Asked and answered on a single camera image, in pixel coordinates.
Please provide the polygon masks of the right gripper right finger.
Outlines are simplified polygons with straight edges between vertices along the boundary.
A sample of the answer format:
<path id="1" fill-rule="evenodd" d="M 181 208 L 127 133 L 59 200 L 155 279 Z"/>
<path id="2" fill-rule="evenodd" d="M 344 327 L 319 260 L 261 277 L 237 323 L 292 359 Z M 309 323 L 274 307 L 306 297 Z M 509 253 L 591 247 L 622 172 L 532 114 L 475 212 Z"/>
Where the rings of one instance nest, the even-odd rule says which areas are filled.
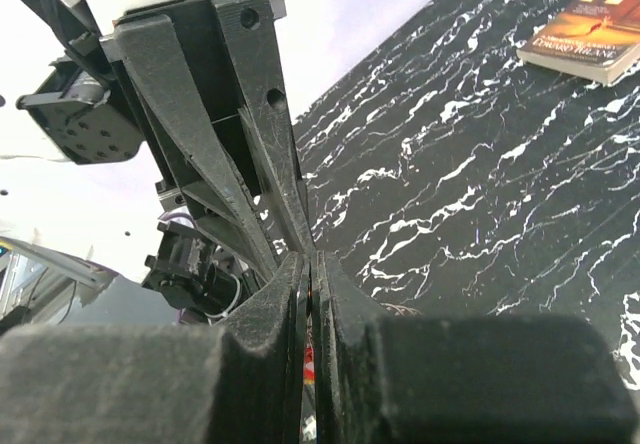
<path id="1" fill-rule="evenodd" d="M 321 443 L 630 443 L 635 405 L 570 316 L 394 315 L 311 260 Z"/>

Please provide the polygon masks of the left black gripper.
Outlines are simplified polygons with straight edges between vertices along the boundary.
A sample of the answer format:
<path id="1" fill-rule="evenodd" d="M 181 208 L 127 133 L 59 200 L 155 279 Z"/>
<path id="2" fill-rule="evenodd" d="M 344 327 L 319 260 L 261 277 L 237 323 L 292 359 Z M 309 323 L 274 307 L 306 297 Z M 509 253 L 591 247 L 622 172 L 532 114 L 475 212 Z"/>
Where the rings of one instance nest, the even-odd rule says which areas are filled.
<path id="1" fill-rule="evenodd" d="M 273 276 L 277 257 L 251 200 L 263 191 L 212 0 L 175 0 L 134 11 L 134 18 L 143 19 L 119 24 L 114 33 L 126 70 L 105 55 L 86 1 L 21 1 L 52 26 L 65 54 L 35 93 L 18 99 L 18 109 L 77 165 L 129 161 L 147 144 L 162 176 L 156 185 L 161 204 L 181 207 L 185 201 L 127 70 L 172 143 L 237 223 L 237 240 L 224 246 L 260 276 Z"/>

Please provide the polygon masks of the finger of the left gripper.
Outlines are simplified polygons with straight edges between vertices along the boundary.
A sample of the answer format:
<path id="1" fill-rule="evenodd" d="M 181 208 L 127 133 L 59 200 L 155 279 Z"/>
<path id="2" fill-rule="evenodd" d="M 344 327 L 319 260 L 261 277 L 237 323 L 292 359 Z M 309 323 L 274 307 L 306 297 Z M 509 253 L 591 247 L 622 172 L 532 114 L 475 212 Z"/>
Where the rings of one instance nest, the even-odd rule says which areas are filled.
<path id="1" fill-rule="evenodd" d="M 264 200 L 287 247 L 315 250 L 299 184 L 270 0 L 212 0 L 241 95 L 239 113 Z"/>

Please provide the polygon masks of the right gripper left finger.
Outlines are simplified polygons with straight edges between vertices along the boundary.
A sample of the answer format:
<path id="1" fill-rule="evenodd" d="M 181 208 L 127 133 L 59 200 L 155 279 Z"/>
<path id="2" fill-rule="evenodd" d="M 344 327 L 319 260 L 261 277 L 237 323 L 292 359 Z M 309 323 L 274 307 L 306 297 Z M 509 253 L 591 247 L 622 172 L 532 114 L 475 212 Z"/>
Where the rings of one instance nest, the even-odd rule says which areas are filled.
<path id="1" fill-rule="evenodd" d="M 295 443 L 305 259 L 211 325 L 16 327 L 1 340 L 5 443 Z"/>

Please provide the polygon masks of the red key tag with key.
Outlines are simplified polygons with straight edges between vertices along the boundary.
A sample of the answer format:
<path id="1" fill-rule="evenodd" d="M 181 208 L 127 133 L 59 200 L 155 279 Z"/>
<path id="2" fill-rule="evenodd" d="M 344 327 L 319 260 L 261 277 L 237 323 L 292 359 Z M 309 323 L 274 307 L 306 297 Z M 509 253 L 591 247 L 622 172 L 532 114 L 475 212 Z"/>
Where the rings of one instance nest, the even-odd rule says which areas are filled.
<path id="1" fill-rule="evenodd" d="M 315 360 L 313 350 L 313 323 L 311 297 L 307 300 L 305 355 L 303 361 L 303 394 L 300 421 L 300 443 L 316 443 Z"/>

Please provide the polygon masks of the large keyring with yellow grip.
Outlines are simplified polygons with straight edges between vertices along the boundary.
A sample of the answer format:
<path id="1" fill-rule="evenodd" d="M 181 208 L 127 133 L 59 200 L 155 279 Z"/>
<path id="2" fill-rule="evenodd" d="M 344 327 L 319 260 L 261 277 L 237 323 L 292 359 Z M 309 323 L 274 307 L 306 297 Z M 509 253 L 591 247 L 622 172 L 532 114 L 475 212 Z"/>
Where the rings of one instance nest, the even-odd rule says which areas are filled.
<path id="1" fill-rule="evenodd" d="M 396 316 L 420 316 L 421 315 L 421 312 L 418 309 L 407 307 L 404 305 L 382 303 L 381 306 L 386 311 Z"/>

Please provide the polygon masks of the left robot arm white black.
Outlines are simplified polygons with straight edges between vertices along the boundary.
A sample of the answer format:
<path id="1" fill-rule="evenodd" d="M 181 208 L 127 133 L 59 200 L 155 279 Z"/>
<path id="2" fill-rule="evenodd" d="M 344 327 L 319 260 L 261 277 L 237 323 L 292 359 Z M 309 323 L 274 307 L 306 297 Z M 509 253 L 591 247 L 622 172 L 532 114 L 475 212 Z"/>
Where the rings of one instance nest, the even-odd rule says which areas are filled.
<path id="1" fill-rule="evenodd" d="M 106 266 L 102 242 L 147 247 L 146 258 L 114 270 L 175 308 L 218 317 L 227 312 L 221 293 L 242 289 L 218 266 L 218 251 L 247 264 L 259 284 L 280 265 L 257 200 L 290 249 L 313 248 L 275 30 L 283 0 L 20 1 L 64 54 L 17 108 L 78 166 L 122 163 L 147 145 L 160 202 L 193 219 L 117 223 L 103 213 L 81 259 Z"/>

